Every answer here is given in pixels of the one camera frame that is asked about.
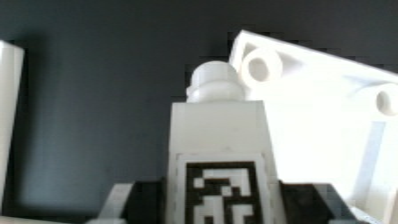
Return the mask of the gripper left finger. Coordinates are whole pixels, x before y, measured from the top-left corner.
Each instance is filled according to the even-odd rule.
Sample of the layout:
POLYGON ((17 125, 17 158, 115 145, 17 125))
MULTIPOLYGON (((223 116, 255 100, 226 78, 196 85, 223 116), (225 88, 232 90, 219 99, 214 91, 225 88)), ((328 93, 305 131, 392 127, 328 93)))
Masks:
POLYGON ((100 214, 86 224, 164 224, 164 183, 118 183, 100 214))

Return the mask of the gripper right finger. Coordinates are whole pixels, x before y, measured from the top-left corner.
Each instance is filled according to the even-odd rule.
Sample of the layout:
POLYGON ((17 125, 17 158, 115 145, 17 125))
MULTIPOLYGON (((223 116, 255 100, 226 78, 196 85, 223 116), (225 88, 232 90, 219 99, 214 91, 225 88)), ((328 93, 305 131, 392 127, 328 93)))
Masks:
POLYGON ((328 183, 282 182, 289 224, 369 224, 356 217, 328 183))

